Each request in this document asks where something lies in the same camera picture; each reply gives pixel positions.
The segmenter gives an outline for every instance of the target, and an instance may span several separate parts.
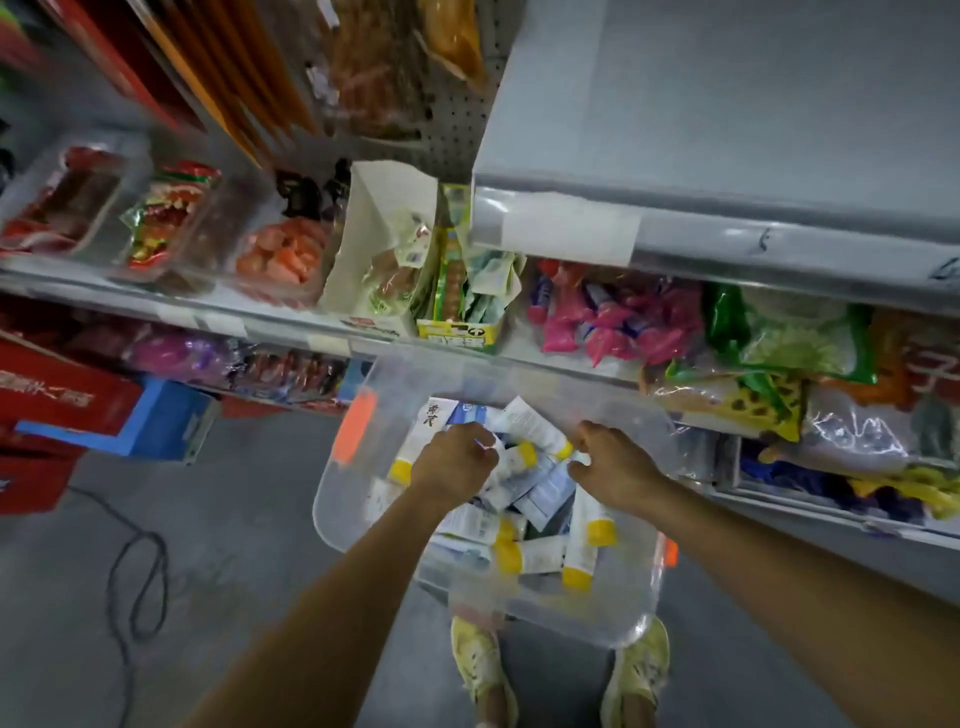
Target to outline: yellow package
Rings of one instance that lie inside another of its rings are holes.
[[[644,394],[669,412],[677,412],[685,422],[699,425],[696,415],[715,419],[724,430],[723,422],[739,425],[733,434],[758,437],[773,432],[791,443],[800,440],[802,415],[802,382],[794,377],[772,376],[774,385],[787,409],[785,416],[752,389],[737,382],[735,376],[714,376],[695,381],[659,380],[641,385]]]

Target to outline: cardboard box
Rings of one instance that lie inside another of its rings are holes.
[[[417,312],[433,289],[437,274],[437,179],[398,161],[358,161],[351,168],[350,196],[343,242],[320,299],[320,309],[345,326],[361,331],[417,338]],[[371,259],[391,247],[387,220],[398,210],[410,210],[432,221],[430,247],[410,305],[396,315],[365,310],[362,285]]]

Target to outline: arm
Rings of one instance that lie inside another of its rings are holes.
[[[477,441],[493,444],[477,424],[437,434],[406,492],[240,658],[183,728],[352,725],[427,541],[497,463],[496,452]]]
[[[723,508],[619,430],[581,423],[570,475],[677,542],[862,728],[960,725],[960,609]]]

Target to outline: red package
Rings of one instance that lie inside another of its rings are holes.
[[[0,514],[53,510],[76,466],[76,457],[0,455]]]
[[[0,341],[0,412],[6,419],[116,435],[142,391],[121,376]]]

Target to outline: price tag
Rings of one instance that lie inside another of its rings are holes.
[[[172,324],[175,327],[200,328],[197,318],[189,308],[158,303],[154,308],[154,313],[164,324]]]
[[[331,336],[326,333],[310,333],[307,334],[306,345],[310,347],[312,352],[350,356],[350,342],[339,336]]]
[[[247,327],[244,326],[243,319],[238,316],[230,316],[226,313],[205,313],[204,321],[207,328],[216,333],[241,339],[247,338]]]

